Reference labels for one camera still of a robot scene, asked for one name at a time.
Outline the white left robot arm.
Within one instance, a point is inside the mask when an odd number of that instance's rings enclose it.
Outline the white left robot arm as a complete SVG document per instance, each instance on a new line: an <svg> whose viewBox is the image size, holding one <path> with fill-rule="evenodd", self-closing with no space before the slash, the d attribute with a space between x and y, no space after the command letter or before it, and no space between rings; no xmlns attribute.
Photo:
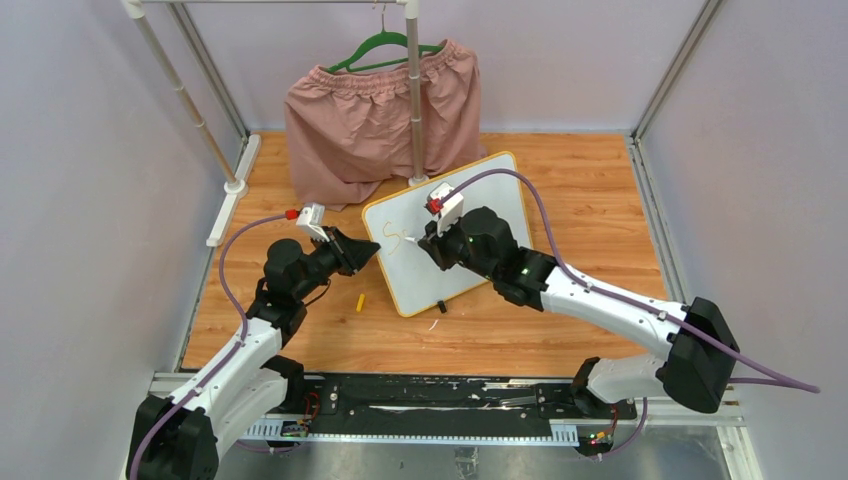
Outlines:
<svg viewBox="0 0 848 480"><path fill-rule="evenodd" d="M221 459L268 411L298 411L304 367L281 356L307 314L306 298L333 275L353 276L379 251L335 227L306 253L294 239L268 249L242 324L213 359L170 394L139 405L128 451L129 479L212 479Z"/></svg>

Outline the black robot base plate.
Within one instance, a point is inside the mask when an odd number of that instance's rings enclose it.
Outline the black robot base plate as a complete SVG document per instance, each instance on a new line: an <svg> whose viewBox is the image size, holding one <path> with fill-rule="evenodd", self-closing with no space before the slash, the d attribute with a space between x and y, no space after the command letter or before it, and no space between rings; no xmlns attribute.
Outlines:
<svg viewBox="0 0 848 480"><path fill-rule="evenodd" d="M566 378L468 377L314 373L291 410L275 408L243 439L333 443L578 446L605 431L625 440L644 417L648 426L739 427L741 409L727 391L718 411L697 413L667 397L618 403L608 413L585 414L568 399Z"/></svg>

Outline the yellow framed whiteboard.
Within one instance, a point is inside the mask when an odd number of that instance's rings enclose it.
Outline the yellow framed whiteboard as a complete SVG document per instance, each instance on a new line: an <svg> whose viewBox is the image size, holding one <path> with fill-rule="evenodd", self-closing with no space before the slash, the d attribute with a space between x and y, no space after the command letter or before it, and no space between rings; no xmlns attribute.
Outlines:
<svg viewBox="0 0 848 480"><path fill-rule="evenodd" d="M483 171L504 168L515 171L513 153L502 151L461 168L380 198L363 207L361 217L371 241L380 245L376 254L392 300L402 317L417 315L440 301L450 300L484 283L484 278L455 266L442 271L412 239L419 239L433 216L425 208L428 195L443 183L456 187ZM521 182L497 174L475 182L460 193L463 211L488 207L509 223L513 237L532 247L529 220Z"/></svg>

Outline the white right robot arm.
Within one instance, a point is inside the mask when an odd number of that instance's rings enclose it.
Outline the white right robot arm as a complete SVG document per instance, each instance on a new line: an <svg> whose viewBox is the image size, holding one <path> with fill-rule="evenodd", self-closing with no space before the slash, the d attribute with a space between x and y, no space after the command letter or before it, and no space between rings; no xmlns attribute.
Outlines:
<svg viewBox="0 0 848 480"><path fill-rule="evenodd" d="M618 360L585 360L570 392L580 415L596 417L621 400L661 394L696 412L718 410L739 347L714 302L655 300L562 267L554 256L519 245L488 207L444 231L429 222L417 244L441 270L461 266L489 280L509 303L588 321L646 349Z"/></svg>

